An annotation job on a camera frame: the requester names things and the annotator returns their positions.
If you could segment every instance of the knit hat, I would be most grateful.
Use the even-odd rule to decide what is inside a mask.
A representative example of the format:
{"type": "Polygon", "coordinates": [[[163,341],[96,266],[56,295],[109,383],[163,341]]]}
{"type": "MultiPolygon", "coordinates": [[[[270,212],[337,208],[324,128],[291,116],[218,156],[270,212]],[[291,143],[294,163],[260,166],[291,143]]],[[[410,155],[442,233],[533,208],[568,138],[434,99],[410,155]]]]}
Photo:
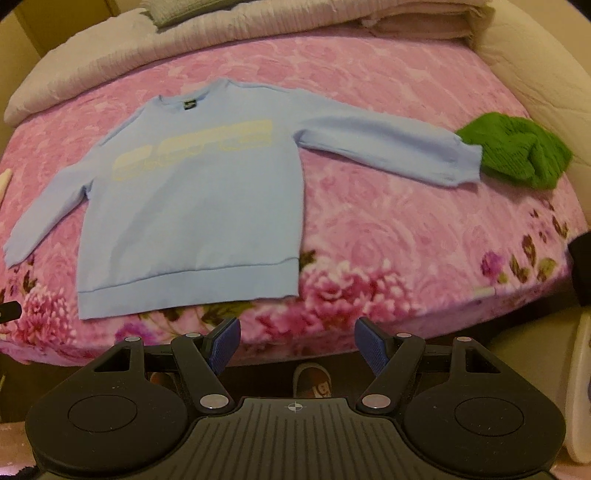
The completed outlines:
{"type": "Polygon", "coordinates": [[[485,113],[457,131],[482,145],[480,169],[491,177],[540,190],[556,188],[573,156],[556,135],[527,118],[485,113]]]}

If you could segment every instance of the bedspread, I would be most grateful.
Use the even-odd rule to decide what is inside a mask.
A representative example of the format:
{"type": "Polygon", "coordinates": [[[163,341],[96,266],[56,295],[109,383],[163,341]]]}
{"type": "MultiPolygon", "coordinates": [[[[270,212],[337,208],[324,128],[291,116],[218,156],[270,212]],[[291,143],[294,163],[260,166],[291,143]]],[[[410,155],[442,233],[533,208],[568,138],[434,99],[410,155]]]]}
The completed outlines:
{"type": "MultiPolygon", "coordinates": [[[[460,43],[387,40],[342,27],[190,53],[131,72],[17,128],[2,160],[14,171],[0,210],[2,244],[54,174],[136,108],[220,76],[302,87],[451,130],[489,111],[527,116],[460,43]]],[[[231,315],[242,326],[234,363],[350,351],[360,315],[390,332],[429,338],[551,292],[570,273],[568,241],[586,230],[566,177],[553,192],[492,179],[442,189],[336,155],[302,150],[301,157],[306,208],[298,298],[83,322],[75,286],[82,204],[26,262],[0,268],[0,300],[23,308],[20,320],[0,327],[0,350],[22,362],[82,365],[126,336],[166,343],[206,333],[231,315]]],[[[232,225],[228,231],[240,234],[232,225]]]]}

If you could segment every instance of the sweatshirt collar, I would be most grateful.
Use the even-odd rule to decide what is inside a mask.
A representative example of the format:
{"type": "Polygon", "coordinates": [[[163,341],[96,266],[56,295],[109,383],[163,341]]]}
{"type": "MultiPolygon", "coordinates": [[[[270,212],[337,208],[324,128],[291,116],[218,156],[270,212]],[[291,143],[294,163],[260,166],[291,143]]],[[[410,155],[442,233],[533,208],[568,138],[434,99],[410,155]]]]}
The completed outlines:
{"type": "Polygon", "coordinates": [[[175,96],[158,95],[154,98],[154,103],[157,106],[182,106],[184,102],[187,102],[189,100],[196,100],[197,102],[199,102],[203,100],[205,97],[210,96],[212,93],[215,93],[216,91],[223,89],[230,82],[231,80],[225,77],[218,78],[212,83],[209,83],[205,87],[199,90],[195,90],[194,92],[175,96]]]}

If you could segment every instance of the sweatshirt cuff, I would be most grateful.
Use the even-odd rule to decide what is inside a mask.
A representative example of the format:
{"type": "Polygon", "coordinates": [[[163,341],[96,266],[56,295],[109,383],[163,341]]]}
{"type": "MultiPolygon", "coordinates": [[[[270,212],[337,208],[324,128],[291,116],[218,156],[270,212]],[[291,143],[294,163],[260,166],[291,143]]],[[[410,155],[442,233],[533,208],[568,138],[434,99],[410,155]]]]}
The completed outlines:
{"type": "Polygon", "coordinates": [[[4,244],[4,247],[2,248],[4,250],[4,264],[6,265],[6,268],[10,268],[13,265],[16,265],[17,263],[20,263],[22,260],[18,259],[18,255],[15,252],[14,247],[11,246],[11,244],[13,244],[14,242],[11,241],[11,239],[8,239],[8,241],[4,244]]]}
{"type": "Polygon", "coordinates": [[[479,182],[482,145],[460,143],[456,157],[457,183],[479,182]]]}

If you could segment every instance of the sweatshirt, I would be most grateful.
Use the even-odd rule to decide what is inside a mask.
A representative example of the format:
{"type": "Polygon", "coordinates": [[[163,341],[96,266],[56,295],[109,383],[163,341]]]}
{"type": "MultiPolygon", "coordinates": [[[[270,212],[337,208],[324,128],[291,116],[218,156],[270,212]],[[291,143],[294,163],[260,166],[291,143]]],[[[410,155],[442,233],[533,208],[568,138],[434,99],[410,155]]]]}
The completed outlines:
{"type": "Polygon", "coordinates": [[[482,147],[302,89],[218,79],[157,96],[59,171],[4,245],[25,260],[84,198],[81,319],[298,294],[298,147],[430,184],[480,178],[482,147]]]}

